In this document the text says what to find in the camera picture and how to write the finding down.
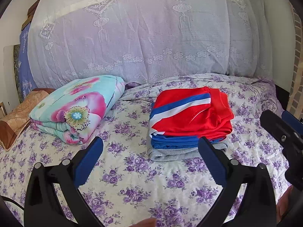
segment wooden headboard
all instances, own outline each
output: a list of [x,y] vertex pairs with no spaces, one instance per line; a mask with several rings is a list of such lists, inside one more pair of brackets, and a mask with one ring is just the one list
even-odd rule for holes
[[27,20],[23,23],[21,31],[28,25],[29,22],[33,19],[34,13],[37,9],[37,6],[39,4],[40,0],[37,0],[28,10],[27,12]]

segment gray cloth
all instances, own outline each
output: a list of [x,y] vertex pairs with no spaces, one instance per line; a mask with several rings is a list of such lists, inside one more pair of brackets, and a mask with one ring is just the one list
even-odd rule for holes
[[[198,148],[180,148],[180,149],[159,149],[153,148],[150,143],[150,137],[147,137],[147,155],[152,161],[164,162],[174,160],[184,160],[201,157]],[[213,144],[216,149],[223,149],[226,151],[227,146],[224,143]]]

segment pillow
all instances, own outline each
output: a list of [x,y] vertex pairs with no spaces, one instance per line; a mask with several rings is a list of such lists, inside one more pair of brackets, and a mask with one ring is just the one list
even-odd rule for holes
[[18,105],[10,114],[0,120],[0,144],[6,151],[10,150],[21,132],[28,127],[29,113],[54,89],[33,89],[24,102]]

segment pink flower print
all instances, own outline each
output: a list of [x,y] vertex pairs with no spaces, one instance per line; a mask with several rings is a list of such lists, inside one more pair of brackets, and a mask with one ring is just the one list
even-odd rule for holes
[[83,83],[79,83],[77,85],[75,85],[72,90],[69,92],[70,95],[74,95],[74,94],[77,94],[85,89],[88,89],[88,88],[91,88],[93,85],[93,83],[99,81],[99,78],[96,77],[96,78],[93,78],[87,82],[83,82]]
[[106,110],[104,97],[99,92],[89,92],[78,96],[71,102],[54,111],[51,115],[52,122],[65,122],[64,112],[74,106],[88,107],[89,114],[96,114],[103,118]]
[[[80,120],[78,123],[72,119],[72,110],[78,110],[77,116],[73,119]],[[64,133],[64,138],[67,143],[74,143],[72,137],[78,135],[82,138],[81,143],[87,142],[90,135],[93,133],[97,125],[103,118],[106,110],[104,97],[99,92],[89,92],[78,96],[71,102],[62,106],[51,114],[52,122],[67,122],[71,127],[75,128],[77,132],[67,131]]]

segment folded clothing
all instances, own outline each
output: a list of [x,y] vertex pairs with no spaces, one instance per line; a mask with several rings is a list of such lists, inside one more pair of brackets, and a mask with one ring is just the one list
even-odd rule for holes
[[122,78],[102,75],[76,79],[62,86],[29,114],[36,130],[63,142],[83,144],[124,92]]
[[205,136],[220,142],[231,133],[234,118],[227,95],[208,87],[162,91],[152,106],[149,135],[154,148],[197,147]]
[[[150,160],[157,162],[175,161],[201,157],[197,146],[192,148],[178,148],[178,149],[162,149],[153,148],[150,137],[148,136],[146,146],[147,155]],[[214,143],[213,147],[226,151],[227,146],[224,143]]]
[[[176,149],[186,146],[187,148],[197,147],[199,137],[197,136],[166,136],[166,135],[154,135],[151,139],[151,145],[153,148]],[[218,143],[224,140],[224,138],[209,139],[210,143]]]

